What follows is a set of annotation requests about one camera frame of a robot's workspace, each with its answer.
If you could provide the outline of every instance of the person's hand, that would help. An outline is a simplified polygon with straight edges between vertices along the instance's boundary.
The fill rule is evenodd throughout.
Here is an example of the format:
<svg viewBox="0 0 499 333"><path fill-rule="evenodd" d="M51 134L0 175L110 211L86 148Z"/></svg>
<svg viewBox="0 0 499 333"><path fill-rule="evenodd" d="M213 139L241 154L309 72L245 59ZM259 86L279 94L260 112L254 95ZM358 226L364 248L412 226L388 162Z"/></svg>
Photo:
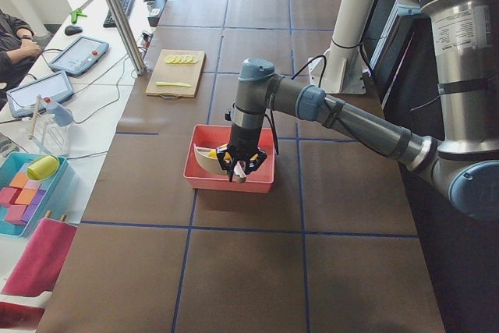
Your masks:
<svg viewBox="0 0 499 333"><path fill-rule="evenodd" d="M37 58L41 54L41 48L37 42L31 39L22 39L20 50L27 58Z"/></svg>

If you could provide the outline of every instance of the sticker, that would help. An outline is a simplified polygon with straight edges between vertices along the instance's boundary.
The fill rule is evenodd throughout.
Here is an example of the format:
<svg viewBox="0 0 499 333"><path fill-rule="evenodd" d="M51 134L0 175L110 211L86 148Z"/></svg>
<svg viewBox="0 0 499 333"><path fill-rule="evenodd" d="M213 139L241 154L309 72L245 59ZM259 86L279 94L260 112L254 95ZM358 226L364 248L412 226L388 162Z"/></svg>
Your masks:
<svg viewBox="0 0 499 333"><path fill-rule="evenodd" d="M489 7L481 5L432 23L435 55L465 48L491 46Z"/></svg>

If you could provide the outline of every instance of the green object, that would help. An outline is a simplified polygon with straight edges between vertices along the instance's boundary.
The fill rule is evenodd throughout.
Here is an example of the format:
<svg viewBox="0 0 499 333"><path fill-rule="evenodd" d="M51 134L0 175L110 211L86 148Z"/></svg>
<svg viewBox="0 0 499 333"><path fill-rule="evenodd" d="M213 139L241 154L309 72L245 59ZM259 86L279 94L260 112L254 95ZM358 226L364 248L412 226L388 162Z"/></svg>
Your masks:
<svg viewBox="0 0 499 333"><path fill-rule="evenodd" d="M74 11L71 11L71 23L76 23L76 21L78 21L78 16L87 17L87 15L83 14L81 8L77 8Z"/></svg>

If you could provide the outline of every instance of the keyboard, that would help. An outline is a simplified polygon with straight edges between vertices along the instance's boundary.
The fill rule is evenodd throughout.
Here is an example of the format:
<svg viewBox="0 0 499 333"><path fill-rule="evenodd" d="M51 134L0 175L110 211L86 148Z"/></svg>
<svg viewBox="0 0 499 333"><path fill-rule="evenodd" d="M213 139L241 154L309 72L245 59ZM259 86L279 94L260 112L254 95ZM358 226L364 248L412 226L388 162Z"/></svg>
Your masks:
<svg viewBox="0 0 499 333"><path fill-rule="evenodd" d="M128 17L132 12L132 5L134 0L119 0L122 5L123 12ZM111 10L108 11L108 15L106 16L106 20L102 24L103 27L116 27L115 19L112 18Z"/></svg>

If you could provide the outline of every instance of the red towel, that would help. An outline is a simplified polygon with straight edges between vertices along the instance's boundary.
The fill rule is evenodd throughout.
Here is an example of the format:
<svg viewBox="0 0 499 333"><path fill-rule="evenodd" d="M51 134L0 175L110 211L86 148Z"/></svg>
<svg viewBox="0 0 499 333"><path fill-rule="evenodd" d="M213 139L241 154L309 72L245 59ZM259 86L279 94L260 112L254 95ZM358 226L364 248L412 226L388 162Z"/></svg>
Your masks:
<svg viewBox="0 0 499 333"><path fill-rule="evenodd" d="M0 302L0 329L36 329L44 312L43 308Z"/></svg>
<svg viewBox="0 0 499 333"><path fill-rule="evenodd" d="M12 270L2 294L39 296L42 292L50 292L75 232L76 227L63 221L42 218Z"/></svg>

